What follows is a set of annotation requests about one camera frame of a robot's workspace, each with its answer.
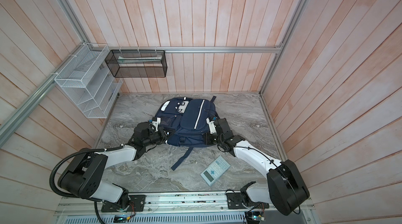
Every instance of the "marble tabletop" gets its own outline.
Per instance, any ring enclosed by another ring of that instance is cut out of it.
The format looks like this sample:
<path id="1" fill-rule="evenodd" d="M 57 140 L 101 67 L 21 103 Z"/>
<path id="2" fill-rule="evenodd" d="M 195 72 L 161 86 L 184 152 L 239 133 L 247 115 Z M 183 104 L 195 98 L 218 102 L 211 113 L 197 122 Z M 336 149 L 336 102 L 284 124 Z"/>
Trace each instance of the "marble tabletop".
<path id="1" fill-rule="evenodd" d="M 215 94 L 216 111 L 226 118 L 235 134 L 246 138 L 254 147 L 278 158 L 272 133 L 257 93 Z M 115 104 L 97 148 L 127 143 L 134 127 L 151 119 L 166 100 L 173 97 L 205 98 L 213 94 L 135 94 L 122 95 Z M 186 152 L 187 147 L 162 144 L 136 161 L 125 162 L 104 171 L 103 180 L 127 188 L 130 192 L 217 191 L 239 190 L 250 181 L 266 183 L 267 179 L 245 161 L 223 153 L 216 146 L 194 148 L 188 158 L 173 171 L 170 167 Z M 219 155 L 231 165 L 212 185 L 201 172 Z"/>

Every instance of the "white wire mesh basket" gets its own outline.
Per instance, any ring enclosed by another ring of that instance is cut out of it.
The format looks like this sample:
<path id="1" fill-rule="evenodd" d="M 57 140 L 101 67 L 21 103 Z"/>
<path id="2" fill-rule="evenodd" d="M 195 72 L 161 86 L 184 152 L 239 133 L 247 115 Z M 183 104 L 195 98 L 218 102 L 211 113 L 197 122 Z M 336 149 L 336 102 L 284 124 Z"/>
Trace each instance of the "white wire mesh basket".
<path id="1" fill-rule="evenodd" d="M 85 44 L 56 76 L 56 83 L 89 118 L 106 118 L 123 80 L 101 66 L 109 49 L 92 51 Z"/>

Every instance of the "backpack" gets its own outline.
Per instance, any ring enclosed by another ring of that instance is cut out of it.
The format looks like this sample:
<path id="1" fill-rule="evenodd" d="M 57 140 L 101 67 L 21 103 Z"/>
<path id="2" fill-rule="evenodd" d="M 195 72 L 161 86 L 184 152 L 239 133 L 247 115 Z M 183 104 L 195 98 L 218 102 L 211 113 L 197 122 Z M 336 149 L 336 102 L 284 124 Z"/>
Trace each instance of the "backpack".
<path id="1" fill-rule="evenodd" d="M 175 97 L 166 101 L 159 108 L 153 120 L 157 120 L 169 134 L 166 144 L 187 146 L 188 150 L 173 166 L 175 170 L 187 158 L 194 147 L 208 147 L 204 134 L 209 132 L 208 121 L 218 118 L 215 111 L 214 96 L 207 99 Z"/>

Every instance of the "wooden wall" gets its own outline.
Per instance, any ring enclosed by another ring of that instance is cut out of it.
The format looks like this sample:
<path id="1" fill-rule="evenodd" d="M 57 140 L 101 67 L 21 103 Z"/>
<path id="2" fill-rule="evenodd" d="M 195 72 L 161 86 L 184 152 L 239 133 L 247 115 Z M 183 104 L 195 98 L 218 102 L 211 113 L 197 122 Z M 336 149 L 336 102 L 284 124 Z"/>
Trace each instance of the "wooden wall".
<path id="1" fill-rule="evenodd" d="M 299 0 L 68 0 L 91 42 L 109 46 L 275 46 Z M 168 54 L 166 78 L 123 92 L 259 91 L 274 55 Z"/>
<path id="2" fill-rule="evenodd" d="M 0 124 L 80 42 L 56 0 L 0 0 Z M 54 88 L 0 150 L 2 223 L 48 223 L 61 198 L 50 171 L 100 127 Z"/>
<path id="3" fill-rule="evenodd" d="M 401 222 L 401 23 L 401 0 L 310 0 L 264 93 L 322 223 Z"/>

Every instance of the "light blue calculator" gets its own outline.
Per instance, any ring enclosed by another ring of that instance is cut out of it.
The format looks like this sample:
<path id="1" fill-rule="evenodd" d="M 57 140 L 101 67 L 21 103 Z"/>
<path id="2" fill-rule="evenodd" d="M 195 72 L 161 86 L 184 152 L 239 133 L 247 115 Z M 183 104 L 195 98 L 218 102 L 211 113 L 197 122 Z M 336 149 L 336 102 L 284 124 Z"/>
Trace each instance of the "light blue calculator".
<path id="1" fill-rule="evenodd" d="M 201 173 L 201 177 L 211 186 L 229 167 L 229 163 L 222 156 L 219 156 Z"/>

